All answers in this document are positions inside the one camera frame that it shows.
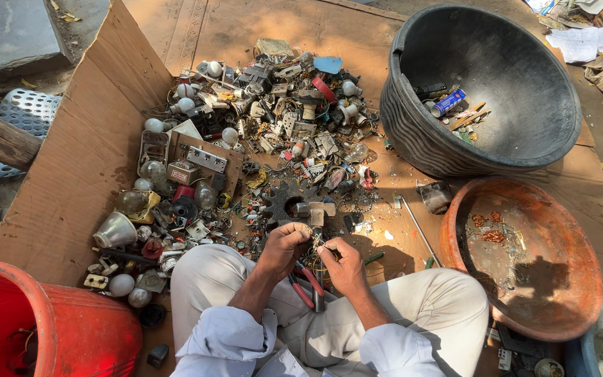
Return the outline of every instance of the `red bucket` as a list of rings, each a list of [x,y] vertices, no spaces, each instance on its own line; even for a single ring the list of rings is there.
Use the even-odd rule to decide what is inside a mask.
[[[27,337],[38,328],[34,377],[129,376],[141,351],[130,308],[85,289],[38,283],[0,262],[0,376],[17,376]]]

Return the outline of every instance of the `pliers handle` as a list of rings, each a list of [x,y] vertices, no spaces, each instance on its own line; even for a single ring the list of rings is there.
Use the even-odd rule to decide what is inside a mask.
[[[316,277],[313,275],[313,273],[311,273],[311,270],[306,268],[305,265],[303,265],[298,260],[295,261],[295,267],[297,267],[299,270],[302,271],[302,274],[304,274],[304,276],[306,276],[306,279],[308,279],[308,282],[311,283],[311,285],[313,286],[313,289],[315,289],[320,296],[325,295],[325,290],[322,289],[322,287],[318,283],[318,279],[316,279]]]
[[[288,280],[290,284],[292,284],[292,288],[295,290],[295,292],[297,292],[299,297],[301,297],[302,301],[306,304],[306,306],[313,309],[313,301],[311,301],[309,296],[306,295],[306,292],[304,292],[304,289],[302,289],[302,287],[299,285],[299,281],[297,280],[297,278],[293,274],[290,274],[288,275]]]

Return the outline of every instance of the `hand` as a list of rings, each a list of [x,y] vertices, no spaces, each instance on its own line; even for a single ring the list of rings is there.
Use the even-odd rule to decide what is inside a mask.
[[[339,261],[334,259],[331,250],[341,253]],[[349,301],[370,294],[362,255],[353,246],[337,237],[320,246],[318,255],[327,267],[334,287]]]
[[[304,223],[288,223],[273,229],[255,267],[273,276],[276,282],[285,279],[304,251],[301,245],[310,237],[311,229]]]

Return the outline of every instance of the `black plastic tub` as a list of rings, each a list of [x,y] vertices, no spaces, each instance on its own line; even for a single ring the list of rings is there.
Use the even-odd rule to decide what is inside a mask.
[[[578,139],[581,106],[567,71],[536,37],[497,13],[454,3],[426,7],[397,33],[388,65],[383,129],[398,153],[429,175],[532,171],[561,159]],[[442,81],[492,111],[473,146],[414,93],[414,86]]]

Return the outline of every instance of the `white shirt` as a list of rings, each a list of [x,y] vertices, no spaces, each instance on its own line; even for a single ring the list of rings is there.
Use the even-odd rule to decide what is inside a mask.
[[[276,340],[276,313],[265,309],[262,324],[232,306],[206,309],[188,341],[171,377],[253,377],[256,359],[271,354]],[[360,342],[362,363],[382,377],[444,377],[431,356],[430,341],[395,323],[373,327]],[[308,377],[287,347],[258,371],[256,377]],[[327,369],[323,376],[332,376]]]

